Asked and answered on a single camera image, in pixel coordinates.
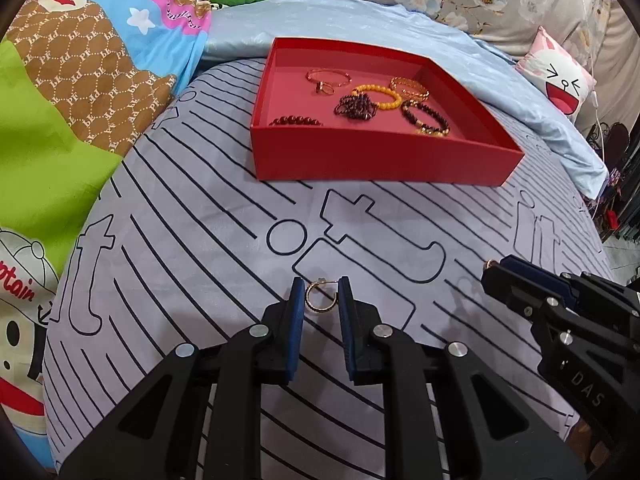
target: floor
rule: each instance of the floor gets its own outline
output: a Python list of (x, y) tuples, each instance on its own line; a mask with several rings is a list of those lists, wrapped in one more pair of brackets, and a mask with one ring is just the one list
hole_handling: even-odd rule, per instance
[(636, 275), (640, 267), (640, 244), (635, 244), (612, 236), (604, 242), (604, 250), (609, 257), (609, 263), (615, 281), (626, 285)]

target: blanket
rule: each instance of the blanket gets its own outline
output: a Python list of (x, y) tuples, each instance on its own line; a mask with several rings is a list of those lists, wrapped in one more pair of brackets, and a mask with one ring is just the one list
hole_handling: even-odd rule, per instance
[(596, 198), (607, 180), (603, 161), (508, 56), (453, 27), (402, 6), (362, 0), (265, 0), (214, 13), (203, 63), (266, 56), (277, 36), (331, 38), (429, 57), (482, 102), (500, 108), (559, 157), (575, 187)]
[[(296, 275), (348, 276), (355, 298), (416, 341), (465, 342), (565, 437), (577, 416), (538, 374), (530, 323), (479, 281), (484, 261), (512, 253), (551, 272), (611, 277), (557, 157), (490, 108), (525, 152), (501, 187), (258, 182), (249, 122), (263, 66), (238, 60), (193, 81), (92, 208), (49, 327), (56, 460), (176, 345), (225, 342), (286, 298)], [(353, 386), (341, 338), (337, 309), (305, 312), (295, 380), (262, 391), (259, 478), (384, 478), (382, 388)], [(205, 448), (203, 439), (199, 464)]]
[(209, 22), (208, 0), (27, 0), (0, 43), (0, 403), (45, 466), (58, 276), (105, 181), (187, 85)]

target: bangle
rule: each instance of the bangle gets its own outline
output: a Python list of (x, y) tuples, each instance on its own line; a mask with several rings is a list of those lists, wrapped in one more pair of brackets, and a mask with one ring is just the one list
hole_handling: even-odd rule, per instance
[(377, 108), (381, 110), (395, 110), (402, 104), (402, 97), (398, 92), (394, 92), (391, 88), (381, 85), (359, 85), (353, 89), (351, 95), (358, 95), (364, 91), (371, 90), (373, 92), (381, 92), (386, 95), (390, 95), (395, 99), (392, 103), (373, 103)]
[[(433, 117), (440, 123), (441, 128), (434, 128), (433, 126), (424, 124), (420, 119), (418, 119), (409, 111), (409, 107), (411, 106), (415, 106), (423, 112), (427, 112), (431, 117)], [(449, 123), (447, 122), (447, 120), (439, 113), (437, 113), (436, 110), (434, 110), (433, 108), (429, 108), (427, 105), (416, 101), (405, 101), (404, 103), (402, 103), (400, 111), (411, 124), (418, 126), (420, 133), (434, 135), (436, 137), (445, 137), (449, 134)]]
[[(343, 81), (341, 83), (333, 82), (333, 81), (322, 81), (320, 79), (316, 79), (315, 77), (313, 77), (314, 74), (317, 74), (319, 72), (331, 72), (334, 74), (338, 74), (346, 78), (347, 81)], [(316, 83), (317, 94), (319, 94), (320, 92), (324, 92), (327, 95), (334, 94), (335, 92), (334, 87), (338, 88), (340, 86), (347, 85), (351, 82), (351, 76), (349, 74), (347, 74), (346, 72), (343, 72), (342, 70), (334, 70), (333, 68), (312, 68), (311, 70), (309, 70), (309, 72), (306, 73), (306, 78), (312, 83)]]
[[(406, 89), (398, 90), (398, 85), (404, 85), (408, 86), (409, 88), (414, 88), (417, 90), (417, 92), (411, 92)], [(404, 97), (405, 99), (411, 99), (412, 101), (426, 101), (427, 97), (429, 97), (429, 91), (424, 86), (422, 86), (417, 81), (414, 81), (413, 79), (407, 79), (405, 77), (392, 77), (391, 83), (389, 83), (389, 88), (391, 88), (392, 90), (396, 90), (402, 95), (402, 97)]]
[(368, 94), (345, 95), (340, 98), (340, 102), (334, 108), (336, 115), (344, 115), (350, 119), (362, 121), (368, 121), (377, 111), (378, 107), (371, 102)]
[(311, 117), (302, 116), (294, 117), (293, 115), (290, 115), (289, 117), (282, 116), (274, 119), (273, 121), (271, 121), (269, 126), (284, 126), (284, 124), (305, 124), (310, 126), (322, 126), (322, 123), (318, 121), (318, 119), (312, 119)]

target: yellow beaded bracelet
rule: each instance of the yellow beaded bracelet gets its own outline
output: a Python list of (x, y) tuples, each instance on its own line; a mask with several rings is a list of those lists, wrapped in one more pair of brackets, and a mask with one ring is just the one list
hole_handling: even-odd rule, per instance
[(402, 104), (402, 96), (398, 92), (382, 85), (359, 85), (353, 89), (351, 95), (358, 95), (366, 91), (380, 92), (395, 99), (392, 103), (374, 103), (380, 110), (395, 110)]

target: gold hoop earring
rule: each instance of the gold hoop earring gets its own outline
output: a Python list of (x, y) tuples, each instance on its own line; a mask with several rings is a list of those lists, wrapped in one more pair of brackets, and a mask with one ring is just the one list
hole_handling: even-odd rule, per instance
[(327, 283), (338, 283), (337, 281), (328, 281), (328, 280), (317, 280), (316, 282), (312, 282), (309, 285), (307, 285), (306, 287), (306, 291), (305, 291), (305, 304), (306, 306), (309, 307), (309, 309), (313, 310), (314, 312), (317, 312), (318, 314), (324, 314), (325, 312), (329, 312), (334, 306), (335, 304), (338, 302), (338, 293), (336, 292), (334, 294), (334, 298), (332, 299), (331, 305), (326, 306), (326, 307), (317, 307), (315, 305), (313, 305), (311, 303), (311, 300), (309, 300), (309, 295), (311, 294), (311, 291), (314, 290), (314, 288), (317, 288), (318, 290), (320, 285), (326, 285)]

